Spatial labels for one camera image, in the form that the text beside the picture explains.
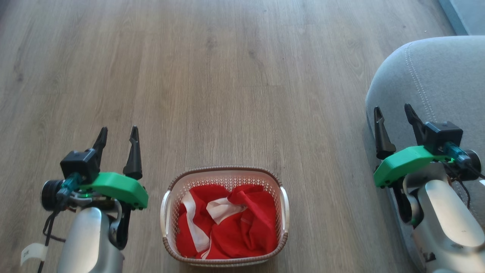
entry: gray fabric upholstery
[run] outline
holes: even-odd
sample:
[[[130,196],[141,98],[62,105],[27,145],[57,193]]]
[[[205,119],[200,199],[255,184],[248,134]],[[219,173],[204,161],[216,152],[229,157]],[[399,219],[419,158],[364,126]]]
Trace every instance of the gray fabric upholstery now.
[[[461,147],[481,156],[485,169],[485,36],[452,36],[403,45],[376,72],[366,97],[373,131],[373,109],[385,117],[391,141],[399,150],[416,145],[404,104],[410,103],[423,122],[449,120],[464,130]],[[471,211],[485,228],[485,187],[465,182],[471,194]],[[465,200],[462,189],[455,191]],[[411,257],[417,253],[412,228],[401,224]]]

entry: red and white cloth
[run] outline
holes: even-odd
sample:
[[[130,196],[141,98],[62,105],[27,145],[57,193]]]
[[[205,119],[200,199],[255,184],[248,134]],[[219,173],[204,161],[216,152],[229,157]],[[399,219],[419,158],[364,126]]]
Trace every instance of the red and white cloth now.
[[[190,189],[182,198],[177,248],[184,257],[233,259],[261,256],[277,245],[276,208],[263,186]]]

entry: black cable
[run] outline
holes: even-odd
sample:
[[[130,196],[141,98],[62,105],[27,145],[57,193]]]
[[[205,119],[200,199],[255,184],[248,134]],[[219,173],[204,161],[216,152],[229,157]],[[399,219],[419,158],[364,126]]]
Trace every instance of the black cable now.
[[[458,174],[450,166],[448,166],[448,164],[443,163],[443,165],[455,176],[455,180],[460,183],[460,186],[465,191],[465,194],[467,195],[467,209],[470,209],[470,193],[468,192],[467,187],[465,187],[463,181],[461,181],[460,176],[458,176]]]
[[[44,267],[44,261],[40,261],[39,269],[37,270],[37,273],[41,273],[43,267]]]
[[[51,219],[51,217],[52,217],[52,214],[51,214],[49,217],[47,217],[47,219],[46,219],[46,223],[44,224],[44,229],[42,230],[42,233],[43,233],[43,234],[44,234],[44,236],[46,236],[46,237],[47,237],[47,235],[48,235],[48,234],[46,233],[46,231],[47,231],[47,227],[48,227],[48,226],[49,226],[49,224],[50,224],[50,219]],[[63,238],[60,238],[60,237],[54,236],[54,235],[52,235],[52,234],[51,234],[49,237],[50,237],[52,240],[54,240],[54,241],[58,241],[58,242],[65,243],[65,239],[63,239]]]
[[[470,163],[467,163],[468,170],[470,170],[475,175],[478,175],[480,178],[485,179],[485,175],[481,174],[477,171]]]
[[[56,206],[56,209],[54,209],[52,214],[49,215],[49,217],[47,217],[46,223],[44,224],[44,229],[42,231],[42,233],[44,233],[44,235],[46,235],[46,243],[44,244],[46,247],[49,246],[50,238],[52,238],[54,240],[59,239],[55,236],[52,236],[52,227],[54,226],[54,219],[56,218],[57,214],[59,213],[59,210],[57,209],[57,207],[58,206]],[[41,261],[40,264],[39,264],[39,269],[37,270],[37,273],[41,273],[43,267],[44,267],[44,261]]]

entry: laundry basket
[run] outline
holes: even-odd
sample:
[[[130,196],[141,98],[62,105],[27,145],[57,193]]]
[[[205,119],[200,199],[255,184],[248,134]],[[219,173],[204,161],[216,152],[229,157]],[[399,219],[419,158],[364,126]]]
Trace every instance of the laundry basket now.
[[[228,191],[232,191],[233,188],[245,184],[264,186],[264,190],[269,192],[275,200],[276,234],[279,240],[275,250],[263,256],[238,259],[206,260],[185,258],[180,255],[176,246],[176,238],[179,232],[177,220],[181,200],[191,188],[212,184],[222,185]],[[160,227],[162,229],[163,244],[168,253],[180,262],[195,266],[237,267],[263,263],[277,255],[283,249],[288,238],[289,224],[290,207],[285,189],[273,173],[260,168],[224,166],[200,168],[184,172],[175,178],[168,187],[160,209]]]

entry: basket handle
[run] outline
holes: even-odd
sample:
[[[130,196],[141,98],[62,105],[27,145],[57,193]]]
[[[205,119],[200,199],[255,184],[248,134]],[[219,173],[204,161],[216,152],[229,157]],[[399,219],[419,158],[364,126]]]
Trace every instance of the basket handle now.
[[[282,217],[285,219],[283,221],[284,233],[288,233],[290,230],[290,203],[288,202],[288,195],[286,194],[286,190],[283,187],[279,187],[281,192],[281,200],[283,201],[283,215]]]
[[[167,237],[167,229],[169,222],[167,221],[167,203],[168,197],[170,196],[170,191],[168,190],[162,199],[162,206],[160,207],[160,228],[162,229],[162,236]]]

